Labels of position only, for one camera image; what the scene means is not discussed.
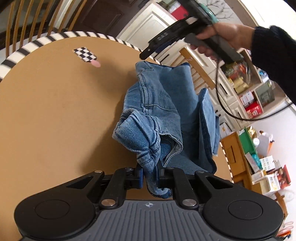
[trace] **black sweater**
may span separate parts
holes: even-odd
[[[296,103],[296,41],[279,27],[257,27],[251,50],[253,64],[266,71]]]

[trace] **metal screw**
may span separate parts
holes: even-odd
[[[197,202],[193,199],[184,199],[182,204],[186,207],[193,207],[197,204]]]
[[[101,202],[102,205],[104,205],[105,207],[112,207],[116,204],[115,200],[113,199],[104,199],[102,202]]]

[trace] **cable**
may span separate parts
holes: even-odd
[[[217,40],[218,45],[221,46],[220,38],[219,38],[218,32],[217,32],[215,26],[214,26],[214,25],[212,25],[212,26],[213,26],[213,28],[214,28],[214,30],[215,30],[215,32],[216,32],[216,36],[217,36],[217,38],[218,38],[218,40]],[[217,62],[216,62],[216,63],[217,63],[217,68],[216,68],[216,94],[217,94],[217,98],[218,98],[218,101],[219,101],[220,106],[221,106],[222,109],[225,111],[225,113],[228,114],[229,116],[231,116],[232,118],[237,119],[237,120],[241,120],[241,121],[259,121],[259,120],[264,120],[264,119],[267,119],[267,118],[269,118],[269,117],[272,117],[273,115],[276,115],[276,114],[280,113],[281,111],[283,111],[284,109],[288,108],[290,105],[293,104],[293,103],[290,103],[289,105],[285,106],[284,108],[278,110],[278,111],[275,112],[275,113],[272,113],[272,114],[270,114],[270,115],[268,115],[268,116],[265,116],[265,117],[256,118],[256,119],[244,119],[244,118],[240,118],[240,117],[237,117],[237,116],[235,116],[235,115],[229,113],[229,112],[225,109],[225,107],[223,106],[223,104],[222,104],[222,102],[221,102],[221,99],[220,99],[220,97],[219,97],[219,93],[218,93],[218,86],[219,86],[219,85],[218,85],[218,84],[219,84],[219,82],[218,82],[218,80],[219,80],[219,78],[218,78],[218,73],[219,73],[219,63],[220,63],[220,61],[221,61],[221,60],[220,60],[219,58],[217,58]]]

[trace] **logo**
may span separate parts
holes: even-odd
[[[160,37],[158,37],[157,40],[160,41],[160,40],[162,40],[162,39],[163,39],[165,36],[167,36],[167,35],[168,35],[168,33],[165,32],[165,33],[163,33]]]
[[[146,204],[145,204],[145,206],[146,206],[146,207],[148,207],[148,208],[151,208],[152,206],[154,206],[154,204],[153,204],[153,203],[150,203],[150,202],[148,202],[148,203],[146,203]]]

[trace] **jeans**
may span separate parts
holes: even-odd
[[[168,67],[141,61],[136,72],[139,81],[126,93],[112,137],[137,154],[149,191],[168,198],[171,190],[156,185],[158,160],[187,174],[215,173],[219,119],[208,90],[196,95],[188,63]]]

